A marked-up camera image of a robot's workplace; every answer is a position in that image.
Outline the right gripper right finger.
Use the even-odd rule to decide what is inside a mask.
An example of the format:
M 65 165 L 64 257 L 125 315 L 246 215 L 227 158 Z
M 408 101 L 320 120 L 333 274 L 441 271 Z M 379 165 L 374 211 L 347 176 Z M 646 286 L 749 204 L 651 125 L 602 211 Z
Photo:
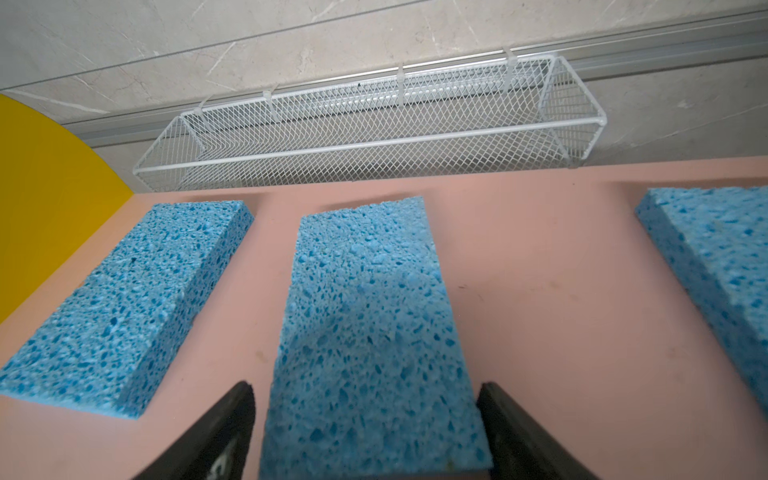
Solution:
M 598 479 L 497 383 L 481 386 L 477 406 L 493 458 L 492 479 Z

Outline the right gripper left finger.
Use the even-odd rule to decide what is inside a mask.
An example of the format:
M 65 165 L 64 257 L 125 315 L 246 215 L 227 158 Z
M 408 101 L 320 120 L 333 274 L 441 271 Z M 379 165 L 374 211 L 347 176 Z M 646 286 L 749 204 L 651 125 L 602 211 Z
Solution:
M 256 419 L 253 388 L 236 383 L 138 479 L 240 479 Z

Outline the light blue sponge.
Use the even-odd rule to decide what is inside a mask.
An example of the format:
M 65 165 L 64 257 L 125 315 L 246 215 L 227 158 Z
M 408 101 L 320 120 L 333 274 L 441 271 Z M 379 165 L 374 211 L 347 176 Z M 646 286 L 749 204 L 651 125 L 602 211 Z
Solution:
M 260 477 L 425 476 L 492 464 L 423 199 L 302 218 Z
M 767 189 L 652 188 L 635 214 L 767 406 Z
M 253 220 L 242 201 L 154 205 L 2 367 L 2 394 L 139 418 Z

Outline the yellow shelf with coloured boards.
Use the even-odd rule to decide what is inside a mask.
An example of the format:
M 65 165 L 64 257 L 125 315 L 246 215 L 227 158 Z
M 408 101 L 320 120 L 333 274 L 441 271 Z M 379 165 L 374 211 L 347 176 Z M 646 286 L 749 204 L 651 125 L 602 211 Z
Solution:
M 138 194 L 1 326 L 8 359 L 156 203 L 255 214 L 148 409 L 3 398 L 5 479 L 129 479 L 236 382 L 266 405 L 300 219 L 422 196 L 474 386 L 498 383 L 604 479 L 763 479 L 767 422 L 634 209 L 650 187 L 753 186 L 765 157 Z

